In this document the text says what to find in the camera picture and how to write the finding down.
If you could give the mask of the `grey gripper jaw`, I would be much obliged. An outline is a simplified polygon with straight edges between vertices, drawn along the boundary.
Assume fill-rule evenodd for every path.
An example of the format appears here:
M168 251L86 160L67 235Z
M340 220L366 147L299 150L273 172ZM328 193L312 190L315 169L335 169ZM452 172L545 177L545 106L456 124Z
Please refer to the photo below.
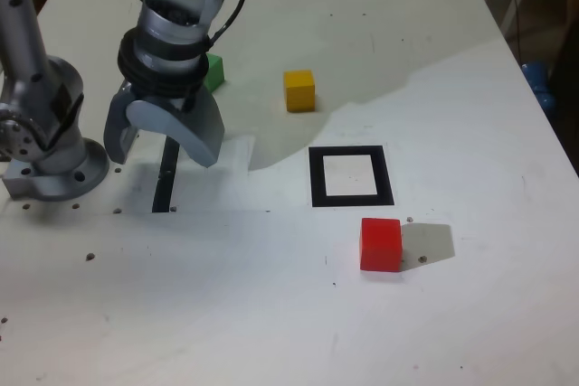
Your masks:
M138 129L127 117L128 106L136 100L131 84L124 80L109 105L103 142L110 160L123 165L138 135Z
M128 105L126 116L139 130L172 138L203 167L210 167L218 160L224 125L216 100L205 86L187 99L135 100Z

